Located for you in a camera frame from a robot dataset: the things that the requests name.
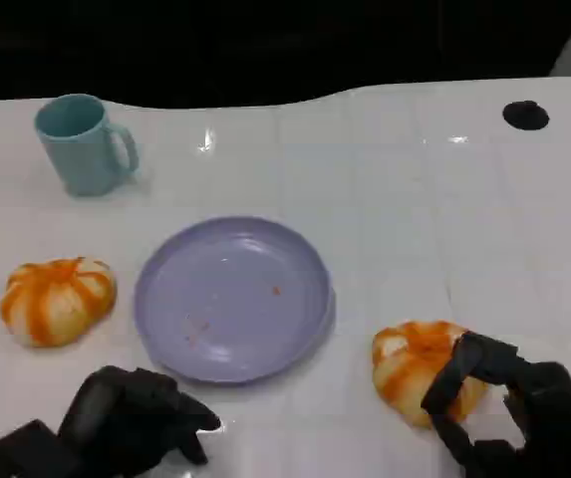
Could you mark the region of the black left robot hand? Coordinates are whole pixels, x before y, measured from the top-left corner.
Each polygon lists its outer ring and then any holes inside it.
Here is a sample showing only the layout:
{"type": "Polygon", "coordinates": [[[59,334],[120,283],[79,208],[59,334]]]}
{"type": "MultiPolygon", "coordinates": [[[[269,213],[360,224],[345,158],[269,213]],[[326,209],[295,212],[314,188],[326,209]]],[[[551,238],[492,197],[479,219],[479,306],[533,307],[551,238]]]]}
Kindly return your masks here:
{"type": "Polygon", "coordinates": [[[58,437],[80,456],[85,477],[137,477],[172,451],[207,464],[197,433],[220,427],[218,415],[180,391],[174,378],[107,365],[84,380],[58,437]]]}

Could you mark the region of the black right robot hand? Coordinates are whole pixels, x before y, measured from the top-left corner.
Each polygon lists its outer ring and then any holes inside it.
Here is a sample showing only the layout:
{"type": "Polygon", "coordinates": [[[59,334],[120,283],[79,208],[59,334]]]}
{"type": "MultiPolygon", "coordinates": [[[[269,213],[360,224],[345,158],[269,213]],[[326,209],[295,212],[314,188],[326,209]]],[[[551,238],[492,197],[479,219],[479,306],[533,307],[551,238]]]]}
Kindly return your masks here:
{"type": "Polygon", "coordinates": [[[438,437],[465,477],[571,477],[571,375],[559,362],[529,362],[517,347],[473,332],[454,344],[422,401],[438,437]],[[471,441],[448,409],[468,377],[503,385],[524,437],[471,441]]]}

